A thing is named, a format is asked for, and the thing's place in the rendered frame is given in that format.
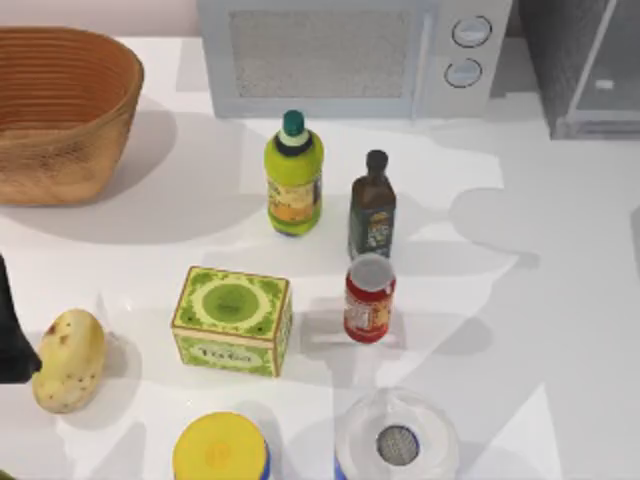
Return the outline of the microwave knob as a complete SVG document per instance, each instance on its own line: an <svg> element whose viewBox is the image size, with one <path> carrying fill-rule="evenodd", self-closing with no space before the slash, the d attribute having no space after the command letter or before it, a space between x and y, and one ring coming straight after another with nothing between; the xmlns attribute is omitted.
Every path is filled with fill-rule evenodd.
<svg viewBox="0 0 640 480"><path fill-rule="evenodd" d="M457 63L450 63L444 72L444 79L452 88L464 89L476 84L482 75L481 64L474 59L465 58Z"/></svg>
<svg viewBox="0 0 640 480"><path fill-rule="evenodd" d="M492 24L484 16L461 19L452 29L453 41L462 48L476 48L483 45L492 34Z"/></svg>

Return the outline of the red and white can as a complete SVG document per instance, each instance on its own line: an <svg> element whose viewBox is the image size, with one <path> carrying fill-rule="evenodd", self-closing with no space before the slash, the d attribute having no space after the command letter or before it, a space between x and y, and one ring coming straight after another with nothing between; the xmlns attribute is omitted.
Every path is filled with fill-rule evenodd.
<svg viewBox="0 0 640 480"><path fill-rule="evenodd" d="M376 253L358 255L347 270L343 326L354 341L372 344L388 332L396 275L391 262Z"/></svg>

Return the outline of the green bottle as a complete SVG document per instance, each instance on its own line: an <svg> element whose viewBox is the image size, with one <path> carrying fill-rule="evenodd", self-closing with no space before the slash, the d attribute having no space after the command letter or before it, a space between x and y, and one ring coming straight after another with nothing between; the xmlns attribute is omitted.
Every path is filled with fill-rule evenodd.
<svg viewBox="0 0 640 480"><path fill-rule="evenodd" d="M324 145L302 112L284 113L264 149L267 214L277 232L297 237L317 224L322 211Z"/></svg>

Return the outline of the yellow potato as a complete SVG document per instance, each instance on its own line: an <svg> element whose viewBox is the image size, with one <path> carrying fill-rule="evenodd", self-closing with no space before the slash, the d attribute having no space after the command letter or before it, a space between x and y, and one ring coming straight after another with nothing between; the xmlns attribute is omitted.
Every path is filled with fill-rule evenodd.
<svg viewBox="0 0 640 480"><path fill-rule="evenodd" d="M41 369L31 379L37 404L54 414L82 409L93 398L106 358L101 323L84 309L60 314L37 349Z"/></svg>

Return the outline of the pale microwave oven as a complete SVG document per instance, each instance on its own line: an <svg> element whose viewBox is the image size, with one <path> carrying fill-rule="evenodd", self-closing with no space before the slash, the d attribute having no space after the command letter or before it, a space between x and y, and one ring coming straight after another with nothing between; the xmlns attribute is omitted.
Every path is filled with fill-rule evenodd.
<svg viewBox="0 0 640 480"><path fill-rule="evenodd" d="M431 39L421 116L479 116L489 99L513 0L197 0L214 112L277 118L411 118L423 16ZM452 39L457 21L484 16L481 46ZM450 63L478 61L469 88L447 84Z"/></svg>

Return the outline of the yellow lidded can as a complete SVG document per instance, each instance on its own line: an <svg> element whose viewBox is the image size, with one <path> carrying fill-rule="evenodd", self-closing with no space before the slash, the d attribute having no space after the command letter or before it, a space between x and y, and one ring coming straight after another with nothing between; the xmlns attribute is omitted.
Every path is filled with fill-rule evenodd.
<svg viewBox="0 0 640 480"><path fill-rule="evenodd" d="M191 422L172 453L173 480L272 480L271 452L259 427L235 412Z"/></svg>

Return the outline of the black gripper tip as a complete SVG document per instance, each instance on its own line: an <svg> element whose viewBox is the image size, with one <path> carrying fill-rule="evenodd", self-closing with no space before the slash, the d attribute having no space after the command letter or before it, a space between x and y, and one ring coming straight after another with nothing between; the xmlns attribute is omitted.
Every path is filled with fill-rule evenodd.
<svg viewBox="0 0 640 480"><path fill-rule="evenodd" d="M0 384L26 384L41 368L41 359L18 320L6 263L0 254Z"/></svg>

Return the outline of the green patterned box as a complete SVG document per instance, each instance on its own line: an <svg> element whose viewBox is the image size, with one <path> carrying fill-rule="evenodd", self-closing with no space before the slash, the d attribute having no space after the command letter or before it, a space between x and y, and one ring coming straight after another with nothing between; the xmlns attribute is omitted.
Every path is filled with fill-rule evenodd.
<svg viewBox="0 0 640 480"><path fill-rule="evenodd" d="M171 330L186 365L278 377L293 318L288 279L192 266Z"/></svg>

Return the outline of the brown woven basket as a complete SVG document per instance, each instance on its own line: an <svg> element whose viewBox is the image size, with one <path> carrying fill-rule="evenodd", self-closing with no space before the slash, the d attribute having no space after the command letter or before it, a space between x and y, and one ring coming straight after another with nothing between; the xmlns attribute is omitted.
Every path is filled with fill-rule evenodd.
<svg viewBox="0 0 640 480"><path fill-rule="evenodd" d="M73 205L108 184L144 82L139 57L100 33L0 27L0 205Z"/></svg>

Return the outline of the dark glass bottle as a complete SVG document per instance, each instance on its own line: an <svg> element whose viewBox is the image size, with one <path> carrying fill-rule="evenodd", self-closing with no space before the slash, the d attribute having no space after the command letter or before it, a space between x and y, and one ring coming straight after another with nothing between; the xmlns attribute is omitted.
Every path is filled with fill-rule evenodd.
<svg viewBox="0 0 640 480"><path fill-rule="evenodd" d="M364 253L390 257L397 201L386 176L388 160L383 150L369 151L366 174L352 183L348 224L351 259Z"/></svg>

